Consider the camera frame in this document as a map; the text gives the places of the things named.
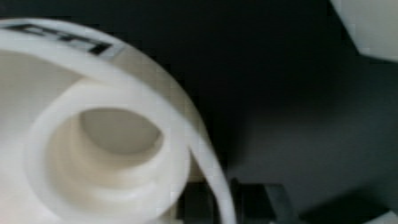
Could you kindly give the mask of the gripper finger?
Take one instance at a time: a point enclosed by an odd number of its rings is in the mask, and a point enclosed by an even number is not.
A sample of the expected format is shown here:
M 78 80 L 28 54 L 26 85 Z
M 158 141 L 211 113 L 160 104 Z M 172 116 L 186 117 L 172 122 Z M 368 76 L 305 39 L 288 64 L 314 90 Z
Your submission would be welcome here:
M 236 209 L 238 224 L 297 224 L 297 213 L 281 184 L 240 184 Z

